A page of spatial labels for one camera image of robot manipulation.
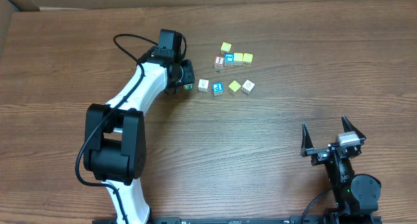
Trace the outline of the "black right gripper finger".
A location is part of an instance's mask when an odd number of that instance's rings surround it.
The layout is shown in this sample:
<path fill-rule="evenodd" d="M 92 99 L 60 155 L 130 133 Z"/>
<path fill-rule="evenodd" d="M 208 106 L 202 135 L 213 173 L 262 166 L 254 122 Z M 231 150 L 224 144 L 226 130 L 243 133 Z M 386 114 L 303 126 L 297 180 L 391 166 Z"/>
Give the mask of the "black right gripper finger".
<path fill-rule="evenodd" d="M 307 126 L 305 123 L 302 124 L 302 145 L 300 148 L 300 155 L 302 157 L 310 156 L 314 150 L 311 137 L 309 135 Z"/>
<path fill-rule="evenodd" d="M 345 133 L 347 133 L 347 132 L 354 132 L 357 136 L 358 136 L 358 138 L 359 138 L 359 140 L 366 140 L 366 136 L 361 132 L 361 131 L 359 131 L 350 121 L 349 121 L 349 119 L 347 118 L 347 116 L 346 115 L 343 115 L 342 117 L 341 117 L 341 121 L 342 121 L 342 125 L 343 125 L 343 129 L 344 129 L 344 132 Z"/>

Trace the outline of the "green letter wooden block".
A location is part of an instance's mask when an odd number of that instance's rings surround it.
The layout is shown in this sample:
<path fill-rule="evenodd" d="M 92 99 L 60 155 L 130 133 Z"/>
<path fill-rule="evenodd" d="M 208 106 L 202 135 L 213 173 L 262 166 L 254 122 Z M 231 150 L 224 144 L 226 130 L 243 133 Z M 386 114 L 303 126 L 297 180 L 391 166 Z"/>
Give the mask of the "green letter wooden block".
<path fill-rule="evenodd" d="M 192 84 L 188 84 L 188 85 L 185 85 L 185 86 L 184 86 L 184 89 L 185 89 L 185 90 L 191 90 L 191 89 L 193 89 L 193 87 L 194 87 L 194 86 L 193 86 Z"/>

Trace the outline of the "yellow mushroom wooden block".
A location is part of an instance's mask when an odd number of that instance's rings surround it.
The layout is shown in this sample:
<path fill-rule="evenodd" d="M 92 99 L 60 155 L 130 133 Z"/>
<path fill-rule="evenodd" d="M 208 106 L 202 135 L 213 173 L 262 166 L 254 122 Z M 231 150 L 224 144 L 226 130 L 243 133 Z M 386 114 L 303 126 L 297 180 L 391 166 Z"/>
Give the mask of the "yellow mushroom wooden block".
<path fill-rule="evenodd" d="M 229 84 L 228 88 L 230 93 L 236 94 L 240 90 L 241 84 L 234 80 Z"/>

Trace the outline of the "green Z wooden block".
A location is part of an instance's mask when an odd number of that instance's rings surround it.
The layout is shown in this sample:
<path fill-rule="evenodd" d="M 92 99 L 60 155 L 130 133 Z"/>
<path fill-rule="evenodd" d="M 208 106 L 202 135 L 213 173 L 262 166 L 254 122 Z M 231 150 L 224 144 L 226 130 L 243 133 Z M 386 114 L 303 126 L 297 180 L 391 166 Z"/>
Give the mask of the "green Z wooden block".
<path fill-rule="evenodd" d="M 242 91 L 244 91 L 246 94 L 251 94 L 254 88 L 255 84 L 251 82 L 249 79 L 247 79 L 242 85 Z"/>

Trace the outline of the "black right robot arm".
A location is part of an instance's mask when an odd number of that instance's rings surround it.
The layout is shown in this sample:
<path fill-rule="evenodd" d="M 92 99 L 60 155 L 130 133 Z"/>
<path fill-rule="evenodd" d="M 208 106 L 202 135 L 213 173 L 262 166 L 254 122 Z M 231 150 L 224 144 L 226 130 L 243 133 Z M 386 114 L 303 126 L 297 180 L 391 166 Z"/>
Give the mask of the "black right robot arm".
<path fill-rule="evenodd" d="M 300 155 L 310 157 L 312 166 L 324 165 L 330 187 L 312 200 L 299 223 L 307 223 L 310 208 L 327 193 L 332 192 L 335 208 L 327 208 L 323 215 L 313 218 L 311 223 L 381 223 L 380 217 L 373 215 L 379 209 L 381 181 L 368 174 L 356 174 L 351 158 L 361 155 L 361 147 L 366 136 L 349 119 L 341 117 L 344 132 L 336 136 L 336 141 L 326 148 L 315 149 L 306 124 L 302 125 L 302 145 Z"/>

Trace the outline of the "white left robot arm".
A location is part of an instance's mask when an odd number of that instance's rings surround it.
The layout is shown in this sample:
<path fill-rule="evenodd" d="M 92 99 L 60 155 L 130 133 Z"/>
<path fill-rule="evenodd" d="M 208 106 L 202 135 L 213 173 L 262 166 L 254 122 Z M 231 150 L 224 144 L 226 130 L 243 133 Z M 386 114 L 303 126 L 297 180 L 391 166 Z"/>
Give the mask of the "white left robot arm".
<path fill-rule="evenodd" d="M 140 181 L 147 156 L 144 120 L 161 93 L 192 89 L 194 69 L 186 50 L 184 35 L 161 29 L 158 41 L 134 58 L 136 72 L 122 91 L 86 112 L 85 139 L 74 170 L 83 185 L 108 190 L 117 211 L 113 223 L 154 221 Z"/>

